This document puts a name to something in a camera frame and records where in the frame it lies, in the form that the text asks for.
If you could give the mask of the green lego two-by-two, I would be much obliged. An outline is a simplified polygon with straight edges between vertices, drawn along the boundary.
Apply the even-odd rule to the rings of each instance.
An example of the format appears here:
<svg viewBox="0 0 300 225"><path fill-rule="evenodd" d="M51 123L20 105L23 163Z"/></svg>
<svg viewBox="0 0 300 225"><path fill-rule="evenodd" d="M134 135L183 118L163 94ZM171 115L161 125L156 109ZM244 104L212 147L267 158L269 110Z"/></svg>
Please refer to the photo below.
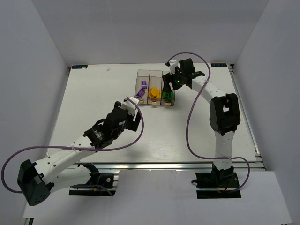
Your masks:
<svg viewBox="0 0 300 225"><path fill-rule="evenodd" d="M163 99L170 99L171 98L171 93L170 92L163 92L162 98Z"/></svg>

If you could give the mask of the orange curved lego brick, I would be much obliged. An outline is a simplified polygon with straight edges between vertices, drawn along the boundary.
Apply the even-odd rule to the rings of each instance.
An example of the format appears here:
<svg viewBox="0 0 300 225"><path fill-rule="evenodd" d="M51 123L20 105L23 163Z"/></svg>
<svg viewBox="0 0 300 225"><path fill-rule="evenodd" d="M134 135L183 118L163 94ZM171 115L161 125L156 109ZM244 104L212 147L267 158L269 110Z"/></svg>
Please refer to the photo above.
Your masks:
<svg viewBox="0 0 300 225"><path fill-rule="evenodd" d="M157 94L158 94L158 90L157 90L156 87L152 87L152 88L149 89L149 91L148 91L148 96L149 96L150 98L156 98Z"/></svg>

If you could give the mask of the purple small lego brick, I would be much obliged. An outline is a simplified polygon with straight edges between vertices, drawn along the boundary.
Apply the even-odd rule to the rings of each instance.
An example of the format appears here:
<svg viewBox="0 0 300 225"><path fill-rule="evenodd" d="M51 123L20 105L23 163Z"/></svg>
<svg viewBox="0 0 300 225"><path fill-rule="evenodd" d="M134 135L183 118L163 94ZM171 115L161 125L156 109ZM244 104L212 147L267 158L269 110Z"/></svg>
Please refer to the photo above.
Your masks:
<svg viewBox="0 0 300 225"><path fill-rule="evenodd" d="M146 90L148 88L148 85L147 85L147 81L146 80L142 80L141 81L141 87L143 90Z"/></svg>

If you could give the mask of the purple long lego brick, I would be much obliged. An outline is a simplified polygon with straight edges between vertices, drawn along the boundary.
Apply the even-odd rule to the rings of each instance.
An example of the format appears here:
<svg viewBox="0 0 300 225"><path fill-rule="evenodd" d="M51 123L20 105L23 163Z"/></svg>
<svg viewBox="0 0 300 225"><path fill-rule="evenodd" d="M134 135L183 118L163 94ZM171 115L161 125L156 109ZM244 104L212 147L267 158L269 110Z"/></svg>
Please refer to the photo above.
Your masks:
<svg viewBox="0 0 300 225"><path fill-rule="evenodd" d="M142 98L145 94L146 90L145 89L140 89L137 93L136 93L136 98Z"/></svg>

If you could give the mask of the green lego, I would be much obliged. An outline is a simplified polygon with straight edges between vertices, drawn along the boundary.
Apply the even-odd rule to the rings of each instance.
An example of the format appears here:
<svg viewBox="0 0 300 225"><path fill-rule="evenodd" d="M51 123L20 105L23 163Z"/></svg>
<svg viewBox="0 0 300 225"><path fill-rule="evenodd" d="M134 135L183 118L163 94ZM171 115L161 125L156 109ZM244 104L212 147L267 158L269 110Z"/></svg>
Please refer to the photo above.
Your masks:
<svg viewBox="0 0 300 225"><path fill-rule="evenodd" d="M170 98L173 100L175 99L175 93L173 91L170 93Z"/></svg>

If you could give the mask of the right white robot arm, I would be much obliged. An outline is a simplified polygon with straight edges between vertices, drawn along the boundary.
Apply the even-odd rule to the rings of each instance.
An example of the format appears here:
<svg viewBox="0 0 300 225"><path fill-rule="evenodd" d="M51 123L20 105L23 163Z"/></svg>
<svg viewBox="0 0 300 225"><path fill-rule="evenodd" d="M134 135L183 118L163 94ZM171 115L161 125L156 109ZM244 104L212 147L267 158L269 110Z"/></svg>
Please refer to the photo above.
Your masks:
<svg viewBox="0 0 300 225"><path fill-rule="evenodd" d="M226 93L216 87L201 71L196 71L191 58L169 60L169 73L163 75L163 91L178 90L186 85L210 104L209 123L215 132L213 171L223 177L233 173L233 137L240 124L240 109L235 93Z"/></svg>

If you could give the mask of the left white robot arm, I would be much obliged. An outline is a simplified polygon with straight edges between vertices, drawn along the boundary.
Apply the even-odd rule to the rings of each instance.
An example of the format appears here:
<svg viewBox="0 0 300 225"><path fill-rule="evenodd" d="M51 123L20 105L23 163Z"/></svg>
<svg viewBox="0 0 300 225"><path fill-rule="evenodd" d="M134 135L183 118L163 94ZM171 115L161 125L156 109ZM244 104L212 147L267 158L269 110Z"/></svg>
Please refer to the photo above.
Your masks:
<svg viewBox="0 0 300 225"><path fill-rule="evenodd" d="M60 147L55 154L35 162L22 162L17 184L28 205L36 206L51 193L68 187L108 191L112 175L101 174L92 163L80 161L99 151L108 151L108 146L125 130L137 131L142 123L138 105L139 100L134 97L117 101L106 118L98 120L70 146Z"/></svg>

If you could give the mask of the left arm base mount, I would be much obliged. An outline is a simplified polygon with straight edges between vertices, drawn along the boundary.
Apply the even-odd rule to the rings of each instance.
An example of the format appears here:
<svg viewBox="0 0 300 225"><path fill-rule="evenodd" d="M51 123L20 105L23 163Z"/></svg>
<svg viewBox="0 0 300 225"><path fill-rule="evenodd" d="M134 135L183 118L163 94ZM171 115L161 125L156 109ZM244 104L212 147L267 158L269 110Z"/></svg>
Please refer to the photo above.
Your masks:
<svg viewBox="0 0 300 225"><path fill-rule="evenodd" d="M92 163L83 163L79 166L86 168L90 177L84 184L71 186L70 196L114 196L116 186L113 173L102 173Z"/></svg>

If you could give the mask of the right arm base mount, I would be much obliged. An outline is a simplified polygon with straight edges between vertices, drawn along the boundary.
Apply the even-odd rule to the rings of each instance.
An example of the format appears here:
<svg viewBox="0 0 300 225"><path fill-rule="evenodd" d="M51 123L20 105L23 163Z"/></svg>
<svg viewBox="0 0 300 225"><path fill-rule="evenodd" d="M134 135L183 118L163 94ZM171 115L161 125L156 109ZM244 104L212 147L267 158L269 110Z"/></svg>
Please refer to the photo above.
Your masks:
<svg viewBox="0 0 300 225"><path fill-rule="evenodd" d="M198 199L241 198L240 184L233 166L226 170L213 166L211 172L196 173L191 183L196 186Z"/></svg>

